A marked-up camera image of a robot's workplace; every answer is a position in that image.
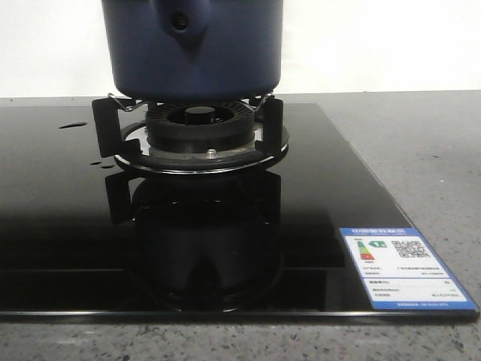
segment blue label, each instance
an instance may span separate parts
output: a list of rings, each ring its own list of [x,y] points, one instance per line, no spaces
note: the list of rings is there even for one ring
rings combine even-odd
[[[340,232],[374,309],[479,310],[417,229]]]

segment blue pot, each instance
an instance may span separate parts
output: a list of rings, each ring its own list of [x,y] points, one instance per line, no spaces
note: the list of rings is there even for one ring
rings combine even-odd
[[[269,93],[283,0],[102,0],[117,89],[156,102]]]

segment granite countertop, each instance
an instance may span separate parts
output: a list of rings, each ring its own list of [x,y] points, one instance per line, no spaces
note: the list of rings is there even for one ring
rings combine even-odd
[[[481,303],[481,91],[280,96],[317,102]],[[87,104],[88,99],[63,99]],[[55,99],[0,99],[55,104]],[[460,326],[0,324],[0,359],[480,360]]]

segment glass surface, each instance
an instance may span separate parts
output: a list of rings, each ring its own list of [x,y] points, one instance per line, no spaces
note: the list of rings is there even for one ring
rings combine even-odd
[[[284,117],[268,170],[144,178],[100,158],[90,107],[0,108],[0,319],[475,320],[373,310],[339,228],[412,225],[315,104]]]

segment gas burner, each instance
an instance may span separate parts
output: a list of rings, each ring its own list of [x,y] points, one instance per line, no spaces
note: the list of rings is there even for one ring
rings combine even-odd
[[[206,153],[254,138],[254,113],[242,102],[205,106],[163,104],[147,112],[147,141],[159,150]]]
[[[120,129],[119,109],[133,99],[92,103],[102,157],[150,173],[211,174],[271,166],[287,153],[283,102],[252,99],[206,105],[149,103],[146,119]]]

